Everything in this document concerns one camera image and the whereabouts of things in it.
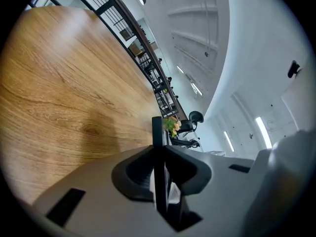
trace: wooden table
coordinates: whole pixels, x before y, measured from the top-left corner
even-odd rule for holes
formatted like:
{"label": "wooden table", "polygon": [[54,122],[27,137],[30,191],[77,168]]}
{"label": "wooden table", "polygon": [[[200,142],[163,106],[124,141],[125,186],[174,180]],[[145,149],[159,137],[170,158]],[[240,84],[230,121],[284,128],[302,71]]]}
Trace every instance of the wooden table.
{"label": "wooden table", "polygon": [[89,10],[23,13],[0,58],[2,169],[32,203],[88,161],[152,143],[150,83]]}

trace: black railing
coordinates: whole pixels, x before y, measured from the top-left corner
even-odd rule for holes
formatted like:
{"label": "black railing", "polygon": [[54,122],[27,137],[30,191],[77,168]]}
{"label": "black railing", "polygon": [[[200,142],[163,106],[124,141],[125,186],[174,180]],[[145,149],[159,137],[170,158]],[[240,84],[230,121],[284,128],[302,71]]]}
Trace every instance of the black railing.
{"label": "black railing", "polygon": [[[29,5],[31,7],[36,7],[36,4],[34,4],[33,1],[35,0],[32,0],[29,3]],[[51,1],[55,5],[62,5],[57,0],[49,1]],[[169,82],[166,76],[164,75],[162,68],[158,63],[158,59],[155,56],[147,38],[139,28],[139,25],[137,25],[139,29],[135,28],[135,19],[133,18],[134,22],[132,22],[116,0],[97,0],[99,3],[96,3],[95,1],[96,0],[81,0],[81,2],[88,9],[92,10],[99,17],[99,19],[107,26],[107,28],[123,46],[125,51],[134,60],[134,62],[142,71],[146,79],[150,82],[150,84],[153,87],[162,117],[166,118],[177,114],[179,112],[179,108],[177,101],[175,100],[175,97],[173,95],[172,89],[170,88]],[[96,3],[98,5],[98,8],[93,8],[91,2]],[[144,48],[140,52],[140,54],[135,56],[131,53],[131,51],[122,43],[120,38],[115,34],[113,29],[111,29],[109,25],[104,21],[104,19],[101,16],[103,14],[106,14],[108,16],[108,18],[113,23],[114,27],[121,30],[120,34],[124,37],[124,39],[126,38],[123,34],[126,34],[126,36],[133,35],[137,37],[140,44]]]}

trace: table top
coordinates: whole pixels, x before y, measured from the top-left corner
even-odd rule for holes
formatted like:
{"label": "table top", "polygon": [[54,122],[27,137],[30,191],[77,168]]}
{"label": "table top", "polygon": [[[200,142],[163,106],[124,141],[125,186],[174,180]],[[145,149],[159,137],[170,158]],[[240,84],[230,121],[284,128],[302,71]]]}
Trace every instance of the table top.
{"label": "table top", "polygon": [[153,89],[92,11],[25,11],[0,69],[3,170],[26,202],[86,162],[152,144]]}

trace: ceiling light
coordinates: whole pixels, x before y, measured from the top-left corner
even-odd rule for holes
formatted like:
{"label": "ceiling light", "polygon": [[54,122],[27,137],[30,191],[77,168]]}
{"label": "ceiling light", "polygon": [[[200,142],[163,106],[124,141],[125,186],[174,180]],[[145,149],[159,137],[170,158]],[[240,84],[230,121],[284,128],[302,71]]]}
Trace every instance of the ceiling light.
{"label": "ceiling light", "polygon": [[139,0],[142,5],[146,3],[146,0]]}
{"label": "ceiling light", "polygon": [[196,87],[196,85],[195,85],[193,82],[192,82],[192,85],[193,85],[194,88],[197,89],[198,93],[199,93],[201,96],[203,96],[202,92],[198,89],[198,87]]}
{"label": "ceiling light", "polygon": [[263,124],[263,121],[262,121],[261,117],[256,118],[256,122],[257,122],[257,124],[258,124],[258,126],[260,128],[260,131],[262,133],[263,139],[265,140],[267,149],[272,148],[272,144],[271,144],[268,132],[266,130],[265,125]]}
{"label": "ceiling light", "polygon": [[232,151],[235,152],[235,150],[234,150],[234,148],[232,146],[231,140],[228,138],[227,132],[224,132],[224,134],[226,136],[226,139],[228,140],[229,145],[231,146]]}
{"label": "ceiling light", "polygon": [[179,66],[177,66],[177,68],[184,74],[183,70],[179,68]]}

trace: metal railing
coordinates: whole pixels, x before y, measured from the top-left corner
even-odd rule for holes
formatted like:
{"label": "metal railing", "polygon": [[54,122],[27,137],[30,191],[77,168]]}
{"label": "metal railing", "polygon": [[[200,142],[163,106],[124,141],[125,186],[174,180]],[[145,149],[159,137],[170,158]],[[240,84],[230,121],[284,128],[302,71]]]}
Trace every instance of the metal railing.
{"label": "metal railing", "polygon": [[[50,0],[55,5],[61,5],[57,0]],[[145,34],[139,27],[136,20],[131,16],[130,12],[127,10],[125,5],[120,0],[98,0],[98,8],[95,9],[87,0],[81,0],[81,2],[91,11],[93,11],[99,19],[106,25],[106,27],[111,31],[111,33],[116,37],[125,51],[134,60],[136,65],[142,71],[146,79],[150,82],[153,87],[157,103],[159,105],[161,114],[163,118],[174,116],[179,113],[179,102],[175,99],[173,91],[170,84],[158,62],[158,59],[151,48]],[[31,7],[36,7],[36,4],[32,2],[29,3]],[[125,27],[123,30],[127,31],[127,36],[135,35],[139,40],[140,44],[143,46],[144,50],[135,56],[131,51],[122,43],[119,37],[115,34],[113,29],[104,21],[101,17],[103,14],[111,15],[112,22],[115,21],[114,26],[119,29],[119,27]]]}

